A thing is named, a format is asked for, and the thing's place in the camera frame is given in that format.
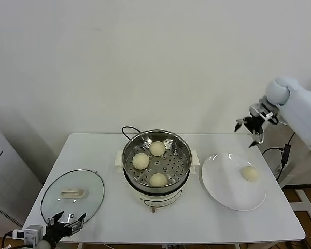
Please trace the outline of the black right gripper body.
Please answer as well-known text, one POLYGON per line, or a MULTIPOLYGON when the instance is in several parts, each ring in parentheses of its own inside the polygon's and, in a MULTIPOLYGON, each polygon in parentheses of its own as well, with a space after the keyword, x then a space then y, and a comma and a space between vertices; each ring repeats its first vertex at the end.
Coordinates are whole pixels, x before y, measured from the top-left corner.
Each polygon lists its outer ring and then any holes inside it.
POLYGON ((264 122, 265 120, 261 116, 245 117, 245 127, 250 131, 251 134, 262 134, 262 125, 264 122))

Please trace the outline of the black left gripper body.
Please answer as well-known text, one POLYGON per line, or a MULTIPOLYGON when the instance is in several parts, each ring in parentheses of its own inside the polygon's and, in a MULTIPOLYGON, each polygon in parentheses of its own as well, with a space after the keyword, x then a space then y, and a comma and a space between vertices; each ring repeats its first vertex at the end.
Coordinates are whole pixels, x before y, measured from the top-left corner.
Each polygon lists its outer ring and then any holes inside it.
POLYGON ((70 229, 66 226, 66 223, 55 223, 46 227, 44 240, 47 241, 51 246, 56 246, 63 237, 69 236, 70 229))

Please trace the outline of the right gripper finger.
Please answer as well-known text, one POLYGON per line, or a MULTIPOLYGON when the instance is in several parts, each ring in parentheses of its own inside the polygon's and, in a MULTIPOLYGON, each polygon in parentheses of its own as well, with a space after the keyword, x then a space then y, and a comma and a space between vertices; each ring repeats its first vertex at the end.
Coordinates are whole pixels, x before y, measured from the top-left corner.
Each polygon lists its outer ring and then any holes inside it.
POLYGON ((252 134, 253 142, 249 145, 249 148, 260 145, 264 142, 264 134, 263 133, 253 133, 252 134))
POLYGON ((246 124, 246 119, 245 119, 245 118, 237 119, 237 120, 236 120, 236 125, 235 125, 235 128, 234 128, 234 131, 238 131, 238 129, 239 129, 242 125, 245 125, 245 124, 246 124))

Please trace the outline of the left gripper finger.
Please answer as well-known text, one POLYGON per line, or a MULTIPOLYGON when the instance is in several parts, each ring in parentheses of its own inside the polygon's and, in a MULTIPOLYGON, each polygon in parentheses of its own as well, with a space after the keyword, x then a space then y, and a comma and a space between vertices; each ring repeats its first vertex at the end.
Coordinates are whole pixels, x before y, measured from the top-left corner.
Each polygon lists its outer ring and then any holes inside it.
POLYGON ((62 217, 63 214, 64 214, 64 212, 59 212, 59 213, 55 214, 52 218, 48 218, 46 221, 47 226, 52 226, 52 225, 56 224, 58 222, 58 220, 62 217))
POLYGON ((86 213, 84 213, 83 215, 81 215, 77 221, 68 223, 66 225, 67 231, 68 231, 68 235, 72 236, 76 233, 78 233, 82 228, 83 228, 83 224, 85 221, 85 217, 86 217, 86 213))

